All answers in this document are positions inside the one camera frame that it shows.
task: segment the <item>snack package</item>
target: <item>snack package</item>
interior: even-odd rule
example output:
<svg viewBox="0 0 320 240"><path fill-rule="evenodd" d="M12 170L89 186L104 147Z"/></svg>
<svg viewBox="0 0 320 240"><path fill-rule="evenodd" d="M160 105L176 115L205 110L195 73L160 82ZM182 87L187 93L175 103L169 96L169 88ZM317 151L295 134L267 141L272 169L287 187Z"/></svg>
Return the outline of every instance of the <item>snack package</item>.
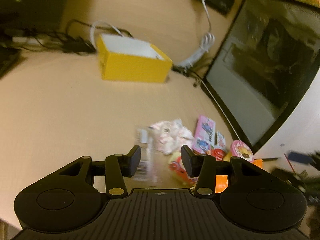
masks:
<svg viewBox="0 0 320 240"><path fill-rule="evenodd" d="M180 152L174 152L172 154L169 160L169 170L172 172L175 178L183 183L183 185L193 187L198 181L198 178L191 178L188 176L186 170L184 169Z"/></svg>
<svg viewBox="0 0 320 240"><path fill-rule="evenodd" d="M223 157L223 161L224 161L224 162L229 162L231 157L232 157L232 153L231 153L231 152L228 152L228 153L226 154L226 156Z"/></svg>
<svg viewBox="0 0 320 240"><path fill-rule="evenodd" d="M211 155L215 157L217 161L223 161L226 154L226 139L221 132L217 131L217 144L214 146L214 149L211 150Z"/></svg>
<svg viewBox="0 0 320 240"><path fill-rule="evenodd" d="M252 151L250 150L249 146L247 146L242 141L233 141L230 147L230 151L232 153L232 156L243 158L251 163L253 163L254 161Z"/></svg>
<svg viewBox="0 0 320 240"><path fill-rule="evenodd" d="M215 121L204 115L199 116L192 147L196 154L211 154L211 150L214 149L215 129Z"/></svg>

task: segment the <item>orange object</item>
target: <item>orange object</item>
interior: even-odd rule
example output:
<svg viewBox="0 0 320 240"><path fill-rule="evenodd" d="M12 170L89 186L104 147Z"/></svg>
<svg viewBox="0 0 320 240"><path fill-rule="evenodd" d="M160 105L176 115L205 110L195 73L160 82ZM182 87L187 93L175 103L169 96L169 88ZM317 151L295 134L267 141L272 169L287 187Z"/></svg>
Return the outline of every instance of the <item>orange object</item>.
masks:
<svg viewBox="0 0 320 240"><path fill-rule="evenodd" d="M198 178L190 178L184 169L180 152L172 154L169 160L169 169L183 184L193 187L197 183Z"/></svg>
<svg viewBox="0 0 320 240"><path fill-rule="evenodd" d="M253 164L262 169L262 159L254 160ZM216 176L216 193L221 193L228 187L228 176L217 175Z"/></svg>

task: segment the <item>black cable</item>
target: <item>black cable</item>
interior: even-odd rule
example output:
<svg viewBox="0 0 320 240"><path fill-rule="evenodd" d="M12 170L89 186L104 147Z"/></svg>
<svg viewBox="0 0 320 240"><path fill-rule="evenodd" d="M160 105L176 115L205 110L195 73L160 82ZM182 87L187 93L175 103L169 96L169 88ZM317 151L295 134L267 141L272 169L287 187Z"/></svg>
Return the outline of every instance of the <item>black cable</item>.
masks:
<svg viewBox="0 0 320 240"><path fill-rule="evenodd" d="M49 37L51 37L51 38L57 38L56 36L52 36L52 35L50 35L49 33L45 33L46 35L48 35Z"/></svg>
<svg viewBox="0 0 320 240"><path fill-rule="evenodd" d="M42 47L44 47L44 48L46 48L46 49L52 49L52 48L49 48L49 47L43 45L36 36L34 36L34 38L36 39L36 41L38 41L38 43L39 43Z"/></svg>
<svg viewBox="0 0 320 240"><path fill-rule="evenodd" d="M193 78L196 80L196 82L193 84L194 87L197 87L198 85L200 85L201 81L202 81L202 77L200 77L196 72L194 72L192 69L184 69L181 68L179 66L175 66L173 65L172 70L175 72L178 72L186 77L190 77L190 75L195 75L195 77L193 76Z"/></svg>
<svg viewBox="0 0 320 240"><path fill-rule="evenodd" d="M92 27L92 25L89 24L89 23L85 23L85 22L82 22L82 21L79 21L79 20L76 20L76 19L71 19L70 21L68 21L68 23L67 23L67 25L66 25L66 28L65 28L65 34L66 34L66 35L69 35L69 29L70 29L70 26L71 26L73 23L79 23L79 24L85 25L85 26L87 26L87 27ZM111 28L111 27L96 26L96 29L114 31L114 29ZM133 36L131 35L131 33L128 32L126 29L122 29L122 28L117 28L117 29L118 29L121 33L125 33L125 34L127 34L129 37L133 38Z"/></svg>
<svg viewBox="0 0 320 240"><path fill-rule="evenodd" d="M201 59L193 65L193 69L202 69L204 67L209 67L212 63L213 57L208 57Z"/></svg>
<svg viewBox="0 0 320 240"><path fill-rule="evenodd" d="M26 50L29 50L29 51L37 51L37 52L45 51L45 49L42 49L42 50L38 50L38 49L28 49L28 48L26 48L26 47L24 47L24 46L20 46L19 48L21 48L21 49L26 49Z"/></svg>
<svg viewBox="0 0 320 240"><path fill-rule="evenodd" d="M59 32L56 32L56 31L53 31L53 33L54 33L55 37L56 37L59 41L61 41L62 44L65 43L66 41L70 41L70 40L74 41L74 38L72 38L71 36L67 35L66 33L59 33ZM62 34L62 35L64 36L65 40L63 40L63 39L59 36L59 34Z"/></svg>

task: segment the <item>wooden desk surface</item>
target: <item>wooden desk surface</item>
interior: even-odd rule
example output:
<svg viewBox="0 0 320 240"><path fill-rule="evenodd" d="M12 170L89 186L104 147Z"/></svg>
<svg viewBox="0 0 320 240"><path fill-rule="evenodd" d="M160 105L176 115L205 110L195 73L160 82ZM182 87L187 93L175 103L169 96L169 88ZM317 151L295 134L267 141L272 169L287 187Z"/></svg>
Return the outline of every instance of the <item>wooden desk surface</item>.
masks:
<svg viewBox="0 0 320 240"><path fill-rule="evenodd" d="M94 161L127 153L135 128L180 118L194 131L203 114L231 135L210 99L193 80L169 73L165 84L110 82L100 78L95 55L26 52L0 79L0 218L20 228L16 195L83 155ZM183 187L159 158L161 187ZM126 180L128 190L135 186ZM95 186L103 191L104 180Z"/></svg>

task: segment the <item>computer monitor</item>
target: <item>computer monitor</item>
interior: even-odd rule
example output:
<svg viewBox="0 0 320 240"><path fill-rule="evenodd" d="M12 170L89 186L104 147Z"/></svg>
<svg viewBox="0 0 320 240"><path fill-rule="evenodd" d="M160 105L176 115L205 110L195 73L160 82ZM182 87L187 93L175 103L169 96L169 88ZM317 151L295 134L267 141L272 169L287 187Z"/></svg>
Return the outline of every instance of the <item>computer monitor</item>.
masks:
<svg viewBox="0 0 320 240"><path fill-rule="evenodd" d="M291 150L281 130L292 140L292 127L303 135L312 130L308 122L296 126L292 114L312 120L316 109L302 98L317 81L319 19L320 8L297 0L243 0L204 79L241 141L254 152L277 145L277 155L262 149L264 158L283 156L282 144Z"/></svg>
<svg viewBox="0 0 320 240"><path fill-rule="evenodd" d="M0 0L0 29L57 29L66 1Z"/></svg>

